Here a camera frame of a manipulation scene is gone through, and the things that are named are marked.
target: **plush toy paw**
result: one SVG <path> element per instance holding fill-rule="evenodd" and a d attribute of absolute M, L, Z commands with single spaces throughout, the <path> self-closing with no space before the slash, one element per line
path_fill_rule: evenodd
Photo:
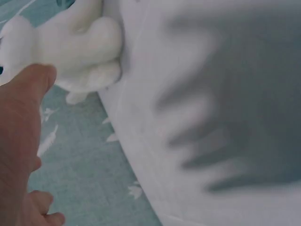
<path fill-rule="evenodd" d="M 87 96 L 88 96 L 88 93 L 69 93 L 66 96 L 66 102 L 69 105 L 76 105 L 80 102 L 85 101 Z"/>
<path fill-rule="evenodd" d="M 70 92 L 66 101 L 75 105 L 89 92 L 119 80 L 122 30 L 113 19 L 101 17 L 103 0 L 57 3 L 73 4 L 38 27 L 21 16 L 14 16 L 3 26 L 0 85 L 30 64 L 53 65 L 57 70 L 55 84 Z"/>

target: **teal fabric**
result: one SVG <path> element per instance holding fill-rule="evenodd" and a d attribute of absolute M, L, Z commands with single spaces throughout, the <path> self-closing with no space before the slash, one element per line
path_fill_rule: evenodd
<path fill-rule="evenodd" d="M 28 2 L 0 1 L 0 20 L 10 19 Z M 61 9 L 56 0 L 37 0 L 22 15 L 39 25 Z M 65 96 L 54 87 L 42 104 L 41 142 L 53 140 L 42 157 L 43 167 L 30 178 L 29 190 L 50 191 L 55 197 L 51 212 L 63 212 L 67 226 L 161 225 L 97 94 L 76 106 L 67 105 Z"/>

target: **feather pattern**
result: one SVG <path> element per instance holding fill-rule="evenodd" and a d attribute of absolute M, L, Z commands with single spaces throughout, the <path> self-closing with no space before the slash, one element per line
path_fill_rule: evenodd
<path fill-rule="evenodd" d="M 46 151 L 48 151 L 51 145 L 55 142 L 57 130 L 58 130 L 58 125 L 55 126 L 54 131 L 51 132 L 43 141 L 43 143 L 39 146 L 38 157 L 41 157 Z"/>

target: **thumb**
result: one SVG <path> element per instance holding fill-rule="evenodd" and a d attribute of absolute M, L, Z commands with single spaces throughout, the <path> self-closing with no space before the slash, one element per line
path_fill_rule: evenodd
<path fill-rule="evenodd" d="M 34 64 L 23 69 L 8 86 L 15 90 L 20 98 L 40 105 L 55 79 L 56 69 L 53 66 Z"/>

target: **finger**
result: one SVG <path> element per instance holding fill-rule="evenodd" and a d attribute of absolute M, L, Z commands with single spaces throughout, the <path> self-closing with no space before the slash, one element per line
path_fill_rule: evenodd
<path fill-rule="evenodd" d="M 39 168 L 41 168 L 41 166 L 42 166 L 42 160 L 40 157 L 37 156 L 32 171 L 34 172 L 34 171 L 38 170 Z"/>
<path fill-rule="evenodd" d="M 239 157 L 240 154 L 239 149 L 228 145 L 216 151 L 196 156 L 192 160 L 183 163 L 182 167 L 186 170 L 203 169 Z"/>
<path fill-rule="evenodd" d="M 35 64 L 22 70 L 8 85 L 17 89 L 25 100 L 31 100 L 40 105 L 55 79 L 56 69 L 53 66 Z"/>
<path fill-rule="evenodd" d="M 218 129 L 220 125 L 221 122 L 217 119 L 217 117 L 212 117 L 208 121 L 201 122 L 195 127 L 187 129 L 186 131 L 173 137 L 169 141 L 169 145 L 174 148 L 201 141 L 210 133 Z"/>
<path fill-rule="evenodd" d="M 33 191 L 29 193 L 32 202 L 41 215 L 45 215 L 49 211 L 49 207 L 53 202 L 53 196 L 49 192 Z"/>
<path fill-rule="evenodd" d="M 234 189 L 241 189 L 244 187 L 255 187 L 266 185 L 268 182 L 265 179 L 251 176 L 251 175 L 238 175 L 217 181 L 206 188 L 211 193 L 229 192 Z"/>
<path fill-rule="evenodd" d="M 45 216 L 50 226 L 62 226 L 65 223 L 65 216 L 62 213 L 54 213 Z"/>

